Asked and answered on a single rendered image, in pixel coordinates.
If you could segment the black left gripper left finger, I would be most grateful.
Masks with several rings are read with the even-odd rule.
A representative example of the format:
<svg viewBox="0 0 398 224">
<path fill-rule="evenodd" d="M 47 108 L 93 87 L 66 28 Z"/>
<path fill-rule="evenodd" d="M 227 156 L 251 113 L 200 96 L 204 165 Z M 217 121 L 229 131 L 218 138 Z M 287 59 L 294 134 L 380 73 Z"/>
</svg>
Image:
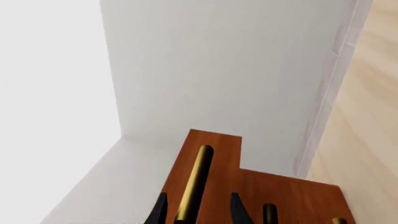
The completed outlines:
<svg viewBox="0 0 398 224">
<path fill-rule="evenodd" d="M 167 218 L 167 210 L 167 194 L 165 192 L 161 192 L 144 224 L 165 224 Z"/>
</svg>

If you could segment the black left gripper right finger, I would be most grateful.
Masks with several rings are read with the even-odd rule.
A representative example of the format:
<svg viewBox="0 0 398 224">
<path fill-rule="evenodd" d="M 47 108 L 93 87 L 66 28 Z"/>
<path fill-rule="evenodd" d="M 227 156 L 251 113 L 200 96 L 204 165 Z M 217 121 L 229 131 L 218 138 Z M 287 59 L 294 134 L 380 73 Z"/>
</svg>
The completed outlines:
<svg viewBox="0 0 398 224">
<path fill-rule="evenodd" d="M 237 192 L 231 193 L 229 206 L 233 224 L 254 224 Z"/>
</svg>

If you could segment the red-brown wooden cabinet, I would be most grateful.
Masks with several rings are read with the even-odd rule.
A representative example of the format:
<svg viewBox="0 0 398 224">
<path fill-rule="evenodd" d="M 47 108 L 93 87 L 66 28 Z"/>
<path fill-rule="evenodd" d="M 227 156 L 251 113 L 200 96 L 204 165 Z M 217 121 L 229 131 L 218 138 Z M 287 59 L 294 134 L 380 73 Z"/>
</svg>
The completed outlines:
<svg viewBox="0 0 398 224">
<path fill-rule="evenodd" d="M 276 206 L 278 224 L 356 224 L 338 186 L 241 169 L 234 192 L 255 224 L 263 224 L 263 205 Z"/>
</svg>

